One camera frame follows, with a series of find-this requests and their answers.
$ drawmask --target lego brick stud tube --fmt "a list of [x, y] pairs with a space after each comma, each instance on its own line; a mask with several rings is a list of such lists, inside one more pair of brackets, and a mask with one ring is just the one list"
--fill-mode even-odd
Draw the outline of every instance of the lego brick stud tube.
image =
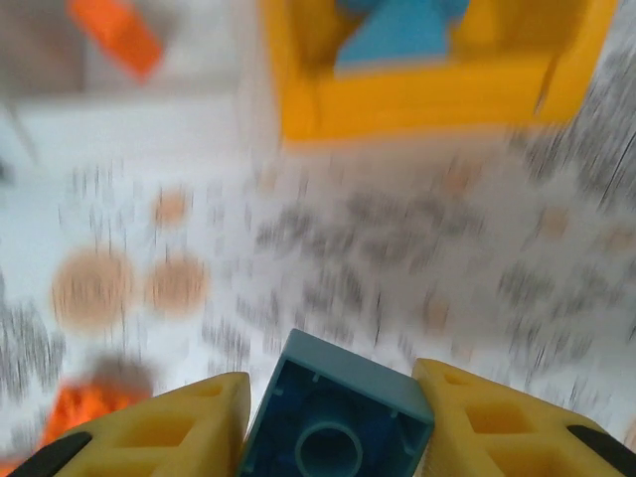
[[356, 420], [345, 396], [311, 399], [303, 418], [294, 457], [303, 477], [354, 477], [363, 460]]

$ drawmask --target plastic toy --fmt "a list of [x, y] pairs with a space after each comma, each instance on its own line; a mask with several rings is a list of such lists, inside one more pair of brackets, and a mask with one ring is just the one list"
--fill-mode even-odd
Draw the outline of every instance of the plastic toy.
[[[376, 3], [351, 1], [362, 10]], [[582, 105], [617, 5], [471, 0], [451, 28], [446, 61], [335, 75], [340, 48], [364, 18], [337, 0], [260, 2], [288, 142], [475, 124], [565, 125]]]
[[418, 477], [636, 476], [636, 454], [583, 416], [436, 361], [411, 379], [299, 331], [242, 458], [249, 377], [229, 373], [80, 425], [11, 476], [410, 477], [424, 396]]
[[161, 60], [159, 40], [132, 6], [119, 0], [68, 0], [68, 11], [108, 55], [140, 80]]
[[[80, 424], [150, 397], [150, 393], [102, 383], [63, 386], [47, 419], [39, 447], [46, 447]], [[18, 465], [0, 468], [0, 475], [9, 475]]]
[[417, 381], [293, 330], [237, 476], [410, 477], [432, 429]]
[[[389, 66], [391, 62], [443, 60], [449, 50], [448, 25], [462, 17], [468, 8], [468, 2], [464, 2], [463, 11], [458, 11], [456, 5], [443, 8], [445, 4], [446, 0], [380, 2], [340, 48], [336, 71]], [[352, 13], [364, 11], [363, 5], [355, 0], [340, 0], [339, 5]]]

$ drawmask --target yellow lego piece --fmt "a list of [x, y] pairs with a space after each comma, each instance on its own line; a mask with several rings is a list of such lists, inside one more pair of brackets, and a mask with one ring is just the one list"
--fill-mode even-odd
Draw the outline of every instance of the yellow lego piece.
[[343, 139], [468, 124], [566, 124], [580, 109], [618, 0], [472, 0], [447, 62], [341, 76], [360, 18], [336, 0], [259, 0], [282, 133]]
[[422, 477], [620, 477], [567, 429], [592, 420], [466, 373], [417, 360], [435, 415]]
[[56, 477], [234, 476], [249, 420], [249, 376], [229, 373], [74, 428], [92, 440]]

